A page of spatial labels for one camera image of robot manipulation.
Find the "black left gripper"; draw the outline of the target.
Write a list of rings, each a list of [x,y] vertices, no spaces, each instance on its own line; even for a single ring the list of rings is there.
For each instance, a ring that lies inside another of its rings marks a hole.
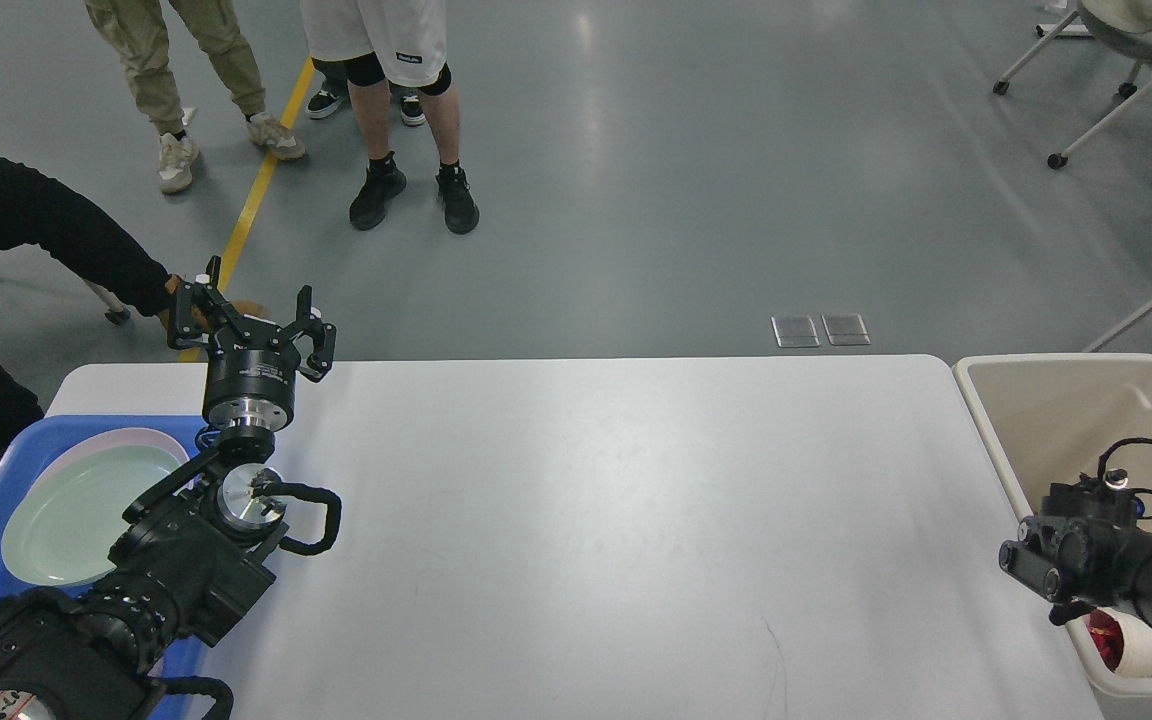
[[[185,282],[170,274],[166,291],[166,344],[185,350],[204,343],[238,314],[252,314],[252,302],[223,300],[214,287],[220,256],[211,256],[205,281]],[[278,432],[294,419],[294,381],[321,382],[332,372],[338,325],[325,323],[314,306],[312,287],[296,296],[293,323],[276,328],[270,348],[215,348],[207,354],[206,381],[200,418],[212,427],[256,425]]]

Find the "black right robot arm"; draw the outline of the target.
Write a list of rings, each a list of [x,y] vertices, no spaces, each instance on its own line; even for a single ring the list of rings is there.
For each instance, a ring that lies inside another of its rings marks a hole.
[[[1152,438],[1119,439],[1097,458],[1094,473],[1053,483],[1038,515],[1020,520],[1018,537],[1001,544],[998,564],[1049,602],[1049,621],[1064,626],[1097,609],[1126,612],[1152,629],[1152,533],[1140,495],[1111,457]]]

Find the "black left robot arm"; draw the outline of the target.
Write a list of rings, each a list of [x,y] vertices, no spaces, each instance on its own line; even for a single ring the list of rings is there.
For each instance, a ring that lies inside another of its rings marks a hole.
[[[274,583],[265,559],[338,541],[342,501],[268,465],[291,424],[298,376],[329,373],[338,328],[310,286],[291,323],[248,314],[217,286],[220,258],[173,293],[168,341],[205,348],[200,415],[211,442],[141,493],[109,548],[113,570],[71,598],[38,588],[0,600],[0,719],[147,719],[170,697],[211,700],[228,719],[230,687],[210,676],[157,676],[175,641],[215,646]]]

